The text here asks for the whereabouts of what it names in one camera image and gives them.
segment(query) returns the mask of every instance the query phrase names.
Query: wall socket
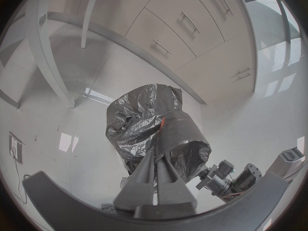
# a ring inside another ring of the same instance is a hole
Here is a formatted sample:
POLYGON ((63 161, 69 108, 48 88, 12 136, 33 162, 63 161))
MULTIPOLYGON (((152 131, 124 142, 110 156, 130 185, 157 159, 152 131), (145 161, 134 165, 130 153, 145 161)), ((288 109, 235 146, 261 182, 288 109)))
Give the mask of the wall socket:
POLYGON ((10 132, 10 141, 9 141, 9 150, 11 153, 11 150, 14 151, 15 155, 13 158, 20 164, 22 164, 22 154, 21 154, 21 146, 22 142, 20 139, 18 139, 13 133, 10 132))

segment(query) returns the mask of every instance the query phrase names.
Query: silver bar handle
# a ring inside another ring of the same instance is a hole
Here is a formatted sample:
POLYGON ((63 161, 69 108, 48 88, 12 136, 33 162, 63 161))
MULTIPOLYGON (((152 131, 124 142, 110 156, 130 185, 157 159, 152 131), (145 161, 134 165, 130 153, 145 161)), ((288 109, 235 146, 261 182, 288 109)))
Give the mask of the silver bar handle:
POLYGON ((159 43, 159 41, 158 40, 156 40, 156 39, 153 39, 156 43, 158 43, 161 47, 163 47, 166 51, 168 51, 171 55, 172 55, 172 52, 168 49, 168 48, 166 48, 165 46, 163 46, 161 43, 159 43))
POLYGON ((195 27, 195 29, 201 33, 201 31, 199 30, 199 28, 197 27, 197 25, 192 21, 192 19, 184 12, 182 11, 182 13, 184 14, 184 16, 191 22, 191 24, 195 27))
POLYGON ((247 68, 247 70, 246 70, 246 71, 241 72, 241 73, 240 73, 240 72, 238 72, 238 73, 237 73, 237 75, 241 75, 241 74, 247 73, 247 72, 248 72, 248 71, 250 71, 250 70, 252 70, 252 68, 251 68, 251 69, 247 68))
POLYGON ((229 6, 229 4, 227 3, 227 1, 224 0, 224 2, 225 2, 225 4, 226 4, 226 6, 228 7, 228 10, 230 11, 230 13, 231 13, 232 15, 234 15, 233 12, 232 12, 232 10, 231 10, 231 8, 230 8, 230 6, 229 6))
POLYGON ((248 77, 250 77, 250 76, 252 76, 252 75, 250 75, 250 74, 247 74, 247 76, 245 76, 245 77, 243 77, 243 78, 238 78, 238 80, 241 80, 241 79, 246 79, 246 78, 248 78, 248 77))

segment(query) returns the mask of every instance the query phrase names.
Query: screw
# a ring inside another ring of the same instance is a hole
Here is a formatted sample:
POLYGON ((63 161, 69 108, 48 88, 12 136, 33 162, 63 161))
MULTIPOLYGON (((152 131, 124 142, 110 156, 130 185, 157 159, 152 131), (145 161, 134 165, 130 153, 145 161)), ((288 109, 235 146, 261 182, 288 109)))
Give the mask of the screw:
POLYGON ((39 24, 43 25, 46 21, 46 18, 47 18, 46 14, 42 14, 40 19, 39 19, 39 24))

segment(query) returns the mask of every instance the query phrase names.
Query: white table leg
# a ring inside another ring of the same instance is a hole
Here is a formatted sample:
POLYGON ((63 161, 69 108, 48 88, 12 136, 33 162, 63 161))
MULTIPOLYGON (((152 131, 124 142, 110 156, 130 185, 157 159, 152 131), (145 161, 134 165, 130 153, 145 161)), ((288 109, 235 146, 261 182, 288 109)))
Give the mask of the white table leg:
POLYGON ((27 1, 25 14, 26 36, 35 62, 47 82, 69 108, 75 108, 75 102, 60 76, 52 55, 47 22, 45 21, 43 24, 39 22, 42 15, 47 16, 48 2, 49 0, 27 1))
POLYGON ((81 34, 81 48, 86 47, 87 31, 88 31, 88 28, 89 28, 90 18, 91 18, 91 14, 92 14, 95 2, 96 2, 96 0, 89 0, 89 2, 88 2, 86 14, 85 14, 84 20, 83 20, 83 27, 82 27, 82 34, 81 34))

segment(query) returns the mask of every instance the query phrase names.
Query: black plastic bag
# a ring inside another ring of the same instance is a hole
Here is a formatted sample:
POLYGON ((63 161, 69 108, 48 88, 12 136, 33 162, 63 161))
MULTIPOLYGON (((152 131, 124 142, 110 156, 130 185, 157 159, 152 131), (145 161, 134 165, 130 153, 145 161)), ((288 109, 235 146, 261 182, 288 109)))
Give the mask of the black plastic bag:
POLYGON ((155 145, 155 163, 166 155, 183 181, 188 183, 202 171, 211 151, 187 113, 179 111, 165 116, 155 145))
POLYGON ((163 117, 182 110, 182 90, 161 84, 126 93, 107 108, 106 137, 133 173, 156 144, 163 117))

